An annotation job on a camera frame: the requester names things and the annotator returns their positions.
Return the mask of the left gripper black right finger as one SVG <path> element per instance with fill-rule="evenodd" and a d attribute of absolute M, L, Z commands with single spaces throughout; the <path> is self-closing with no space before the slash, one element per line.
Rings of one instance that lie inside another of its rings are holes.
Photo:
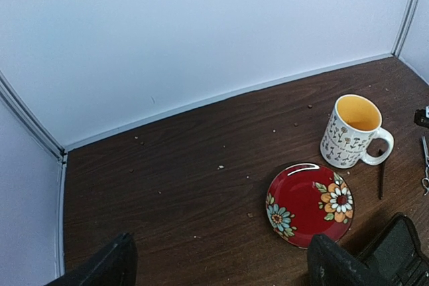
<path fill-rule="evenodd" d="M 375 285 L 375 275 L 324 234 L 312 237 L 307 260 L 311 285 Z"/>

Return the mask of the silver hair cutting scissors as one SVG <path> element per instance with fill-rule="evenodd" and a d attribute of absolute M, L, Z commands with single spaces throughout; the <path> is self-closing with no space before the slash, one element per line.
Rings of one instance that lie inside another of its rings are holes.
<path fill-rule="evenodd" d="M 428 144 L 424 135 L 422 135 L 422 148 L 423 148 L 423 156 L 424 156 L 424 177 L 421 180 L 422 187 L 424 189 L 424 195 L 427 196 L 429 192 L 429 161 L 428 161 Z"/>

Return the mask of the black zippered tool case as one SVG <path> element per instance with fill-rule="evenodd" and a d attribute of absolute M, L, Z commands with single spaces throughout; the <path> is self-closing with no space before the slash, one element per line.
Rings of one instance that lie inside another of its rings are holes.
<path fill-rule="evenodd" d="M 389 285 L 427 285 L 428 256 L 412 220 L 397 213 L 358 259 Z"/>

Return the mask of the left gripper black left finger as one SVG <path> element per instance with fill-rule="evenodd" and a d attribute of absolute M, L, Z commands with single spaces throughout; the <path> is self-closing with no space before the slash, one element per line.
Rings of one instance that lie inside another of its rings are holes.
<path fill-rule="evenodd" d="M 115 237 L 78 268 L 49 285 L 135 285 L 138 251 L 133 235 Z"/>

